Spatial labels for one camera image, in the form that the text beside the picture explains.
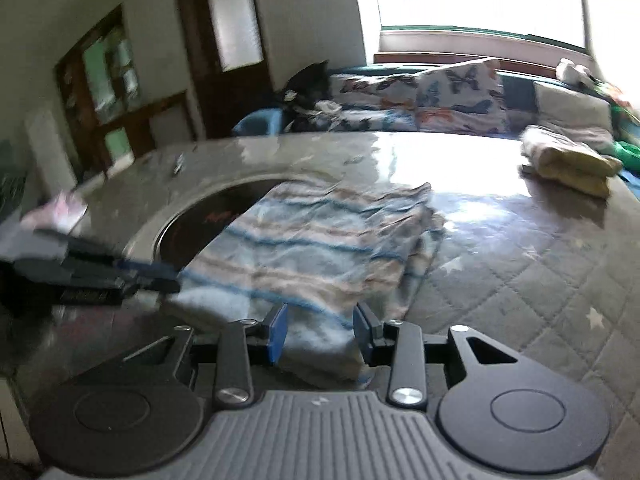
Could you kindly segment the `blue beige striped towel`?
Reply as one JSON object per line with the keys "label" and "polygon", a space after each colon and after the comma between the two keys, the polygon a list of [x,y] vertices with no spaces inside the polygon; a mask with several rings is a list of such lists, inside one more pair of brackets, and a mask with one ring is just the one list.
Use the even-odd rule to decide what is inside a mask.
{"label": "blue beige striped towel", "polygon": [[288,305],[281,370],[320,388],[365,387],[352,314],[402,320],[432,265],[442,219],[432,188],[285,182],[226,226],[181,272],[165,308],[199,330]]}

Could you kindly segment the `grey quilted star table cover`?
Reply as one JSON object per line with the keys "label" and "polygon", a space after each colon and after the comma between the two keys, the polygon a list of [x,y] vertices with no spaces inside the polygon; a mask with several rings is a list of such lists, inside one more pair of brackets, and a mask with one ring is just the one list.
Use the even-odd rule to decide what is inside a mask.
{"label": "grey quilted star table cover", "polygon": [[[363,388],[320,388],[253,363],[255,401],[207,410],[183,452],[131,476],[53,465],[47,479],[634,479],[639,474],[639,203],[613,179],[607,200],[521,173],[514,140],[443,133],[249,136],[161,148],[88,195],[73,236],[181,272],[233,220],[285,182],[354,188],[428,183],[442,219],[434,260],[400,322],[444,336],[466,325],[590,390],[610,415],[596,463],[559,474],[509,474],[474,462],[440,434],[447,391],[429,365],[428,407],[396,408],[386,366]],[[22,304],[47,320],[17,388],[29,419],[64,382],[186,325],[161,294],[126,284],[115,307]]]}

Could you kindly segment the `dark wooden cabinet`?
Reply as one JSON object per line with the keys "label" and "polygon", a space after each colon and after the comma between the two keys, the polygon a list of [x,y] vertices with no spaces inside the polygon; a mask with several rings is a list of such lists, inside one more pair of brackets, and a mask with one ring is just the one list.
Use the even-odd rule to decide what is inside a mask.
{"label": "dark wooden cabinet", "polygon": [[162,143],[152,123],[178,116],[180,142],[198,138],[184,90],[147,100],[142,96],[126,33],[124,11],[116,6],[89,29],[55,65],[54,76],[76,153],[79,180],[106,174],[115,162],[139,158]]}

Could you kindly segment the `blue chair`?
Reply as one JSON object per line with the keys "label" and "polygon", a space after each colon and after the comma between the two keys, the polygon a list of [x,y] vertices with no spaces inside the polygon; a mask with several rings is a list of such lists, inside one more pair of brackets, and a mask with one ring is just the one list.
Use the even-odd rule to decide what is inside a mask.
{"label": "blue chair", "polygon": [[284,129],[283,110],[262,108],[241,119],[232,129],[235,136],[278,136]]}

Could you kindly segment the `dark wooden door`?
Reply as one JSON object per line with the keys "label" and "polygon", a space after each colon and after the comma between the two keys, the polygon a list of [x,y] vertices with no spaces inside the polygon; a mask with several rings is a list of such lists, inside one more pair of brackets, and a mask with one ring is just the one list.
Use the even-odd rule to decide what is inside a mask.
{"label": "dark wooden door", "polygon": [[205,134],[230,136],[265,107],[272,82],[255,0],[176,0]]}

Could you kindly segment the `folded yellow grey cloth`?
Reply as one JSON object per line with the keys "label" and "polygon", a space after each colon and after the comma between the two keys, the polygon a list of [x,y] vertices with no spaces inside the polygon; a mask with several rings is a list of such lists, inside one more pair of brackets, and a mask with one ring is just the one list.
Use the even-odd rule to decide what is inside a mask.
{"label": "folded yellow grey cloth", "polygon": [[538,126],[529,126],[521,134],[521,155],[522,174],[556,182],[600,200],[608,199],[608,180],[623,169],[619,159]]}

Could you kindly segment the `black bag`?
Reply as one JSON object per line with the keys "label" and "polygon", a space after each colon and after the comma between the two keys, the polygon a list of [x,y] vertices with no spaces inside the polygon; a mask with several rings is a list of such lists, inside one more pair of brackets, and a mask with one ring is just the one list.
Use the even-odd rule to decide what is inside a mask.
{"label": "black bag", "polygon": [[310,110],[318,101],[330,98],[329,61],[312,63],[288,81],[283,89],[285,102]]}

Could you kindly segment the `green plastic basin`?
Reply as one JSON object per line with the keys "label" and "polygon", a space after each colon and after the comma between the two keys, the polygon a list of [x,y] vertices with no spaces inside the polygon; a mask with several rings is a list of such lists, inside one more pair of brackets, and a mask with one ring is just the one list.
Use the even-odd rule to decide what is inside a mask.
{"label": "green plastic basin", "polygon": [[625,141],[615,141],[613,156],[619,159],[623,167],[631,172],[640,172],[640,148]]}

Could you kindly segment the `grey white cushion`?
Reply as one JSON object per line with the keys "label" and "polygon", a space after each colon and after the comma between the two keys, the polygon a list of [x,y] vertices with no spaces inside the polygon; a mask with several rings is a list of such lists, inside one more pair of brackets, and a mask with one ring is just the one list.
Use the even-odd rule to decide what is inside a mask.
{"label": "grey white cushion", "polygon": [[614,153],[610,104],[555,84],[535,82],[537,124],[600,154]]}

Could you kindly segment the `butterfly print pillow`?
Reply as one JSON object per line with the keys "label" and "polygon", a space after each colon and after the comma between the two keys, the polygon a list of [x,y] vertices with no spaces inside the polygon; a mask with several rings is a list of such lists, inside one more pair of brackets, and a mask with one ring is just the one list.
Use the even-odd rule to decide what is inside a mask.
{"label": "butterfly print pillow", "polygon": [[457,63],[416,74],[416,126],[420,131],[505,134],[509,129],[500,62]]}

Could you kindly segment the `butterfly print blanket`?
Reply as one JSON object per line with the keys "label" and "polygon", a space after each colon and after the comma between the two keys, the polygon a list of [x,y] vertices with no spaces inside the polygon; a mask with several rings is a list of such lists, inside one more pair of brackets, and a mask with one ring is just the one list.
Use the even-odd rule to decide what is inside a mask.
{"label": "butterfly print blanket", "polygon": [[299,107],[295,132],[416,131],[416,74],[361,76],[334,74],[326,93]]}

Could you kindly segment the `white plush toy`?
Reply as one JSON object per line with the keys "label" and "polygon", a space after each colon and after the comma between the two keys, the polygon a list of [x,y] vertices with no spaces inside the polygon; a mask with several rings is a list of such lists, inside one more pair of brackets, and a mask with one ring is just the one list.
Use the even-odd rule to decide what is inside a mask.
{"label": "white plush toy", "polygon": [[592,88],[597,82],[590,69],[585,65],[574,63],[569,58],[561,58],[555,67],[555,77],[569,86],[585,86]]}

